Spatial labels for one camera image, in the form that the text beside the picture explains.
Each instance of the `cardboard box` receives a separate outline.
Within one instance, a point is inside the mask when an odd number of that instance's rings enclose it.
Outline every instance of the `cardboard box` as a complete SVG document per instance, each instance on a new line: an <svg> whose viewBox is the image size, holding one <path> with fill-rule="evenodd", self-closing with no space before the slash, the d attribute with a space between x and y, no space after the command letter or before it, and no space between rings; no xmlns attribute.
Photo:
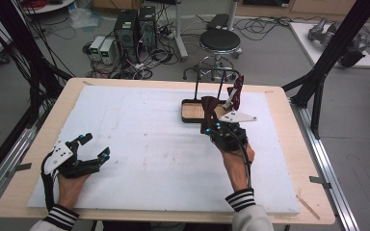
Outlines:
<svg viewBox="0 0 370 231"><path fill-rule="evenodd" d="M296 0L291 12L294 13L332 13L340 5L337 0Z"/></svg>
<svg viewBox="0 0 370 231"><path fill-rule="evenodd" d="M99 9L139 9L144 0L94 0L93 5Z"/></svg>

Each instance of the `chair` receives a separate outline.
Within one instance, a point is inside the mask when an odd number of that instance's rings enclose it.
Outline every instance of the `chair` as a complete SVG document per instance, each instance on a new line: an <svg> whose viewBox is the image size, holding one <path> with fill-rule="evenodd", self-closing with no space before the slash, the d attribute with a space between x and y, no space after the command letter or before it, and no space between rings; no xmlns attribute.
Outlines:
<svg viewBox="0 0 370 231"><path fill-rule="evenodd" d="M223 77L222 70L214 69L233 69L233 63L229 59L223 57L223 55L233 54L237 59L239 57L237 51L240 46L240 38L228 30L211 29L200 35L199 46L203 50L213 53L213 55L203 58L196 65L200 68L199 79L201 79L202 76L209 75L211 80L214 81L215 79L221 79ZM235 77L234 73L227 74L225 76L225 81L229 78L234 79Z"/></svg>

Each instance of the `red object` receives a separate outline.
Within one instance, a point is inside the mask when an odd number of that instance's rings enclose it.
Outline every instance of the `red object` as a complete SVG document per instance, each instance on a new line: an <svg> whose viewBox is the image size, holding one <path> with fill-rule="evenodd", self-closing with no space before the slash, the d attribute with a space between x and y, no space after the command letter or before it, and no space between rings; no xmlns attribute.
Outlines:
<svg viewBox="0 0 370 231"><path fill-rule="evenodd" d="M237 91L234 93L233 98L232 98L232 108L234 110L238 110L240 106L240 93L242 92L242 87L243 87L243 82L245 80L245 76L241 75L239 76L236 80L235 83L233 84L233 87L227 88L227 93L230 95L234 89Z"/></svg>
<svg viewBox="0 0 370 231"><path fill-rule="evenodd" d="M216 106L219 104L219 99L212 97L212 96L203 96L201 98L202 109L205 112L203 117L203 122L200 124L200 132L202 134L205 133L205 129L210 127L211 118L213 117L215 120L218 120L216 116L215 109Z"/></svg>
<svg viewBox="0 0 370 231"><path fill-rule="evenodd" d="M30 10L39 10L46 6L46 0L25 0L22 7Z"/></svg>

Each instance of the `sleeve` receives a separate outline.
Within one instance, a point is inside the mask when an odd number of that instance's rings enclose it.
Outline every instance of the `sleeve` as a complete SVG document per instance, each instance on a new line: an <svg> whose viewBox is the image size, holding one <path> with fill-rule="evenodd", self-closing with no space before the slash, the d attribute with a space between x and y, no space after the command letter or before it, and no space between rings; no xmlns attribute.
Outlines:
<svg viewBox="0 0 370 231"><path fill-rule="evenodd" d="M55 205L43 220L38 221L30 231L70 231L79 215L61 206Z"/></svg>
<svg viewBox="0 0 370 231"><path fill-rule="evenodd" d="M226 198L227 203L235 210L232 221L234 231L273 231L263 206L256 205L254 190L245 189L233 193Z"/></svg>

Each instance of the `striped cuff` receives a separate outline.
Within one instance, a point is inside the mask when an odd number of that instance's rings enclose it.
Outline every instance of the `striped cuff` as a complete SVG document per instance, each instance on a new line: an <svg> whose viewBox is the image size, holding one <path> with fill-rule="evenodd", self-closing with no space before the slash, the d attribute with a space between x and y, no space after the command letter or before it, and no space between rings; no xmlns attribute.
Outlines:
<svg viewBox="0 0 370 231"><path fill-rule="evenodd" d="M236 212L256 204L254 202L254 189L245 189L235 192L225 200Z"/></svg>
<svg viewBox="0 0 370 231"><path fill-rule="evenodd" d="M61 205L56 204L50 210L49 215L47 215L44 221L54 224L61 229L70 231L78 218L78 214Z"/></svg>

